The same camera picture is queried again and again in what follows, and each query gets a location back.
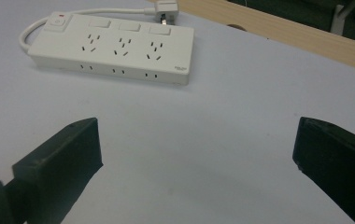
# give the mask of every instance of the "wooden surface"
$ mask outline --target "wooden surface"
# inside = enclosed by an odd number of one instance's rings
[[[179,0],[178,2],[181,11],[222,24],[236,24],[255,35],[261,35],[355,67],[354,40],[225,0]]]

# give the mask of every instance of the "white table surface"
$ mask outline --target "white table surface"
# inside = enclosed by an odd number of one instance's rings
[[[195,29],[184,87],[38,68],[21,51],[33,21],[92,7],[151,3],[0,0],[0,180],[97,117],[105,165],[64,223],[353,223],[291,156],[302,116],[355,133],[355,68],[184,13],[177,24]]]

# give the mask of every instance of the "white cable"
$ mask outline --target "white cable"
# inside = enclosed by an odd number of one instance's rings
[[[97,13],[123,13],[123,14],[145,14],[145,15],[155,15],[155,9],[154,8],[145,8],[145,9],[125,9],[125,8],[94,8],[94,9],[85,9],[85,10],[77,10],[77,11],[71,11],[69,13],[74,13],[74,14],[83,14],[83,15],[88,15],[88,14],[97,14]],[[41,20],[38,20],[34,22],[32,25],[26,27],[26,29],[23,30],[23,32],[20,34],[19,37],[19,42],[21,45],[21,48],[25,53],[28,52],[30,45],[26,43],[26,38],[30,33],[32,33],[35,29],[38,27],[46,24],[48,17],[43,18]]]

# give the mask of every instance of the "electrical outlet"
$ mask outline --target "electrical outlet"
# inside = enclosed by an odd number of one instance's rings
[[[194,30],[54,12],[28,50],[38,66],[187,85]]]

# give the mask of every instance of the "plug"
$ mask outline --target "plug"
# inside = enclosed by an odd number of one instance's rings
[[[178,17],[177,0],[159,0],[154,3],[155,20],[161,24],[175,24]]]

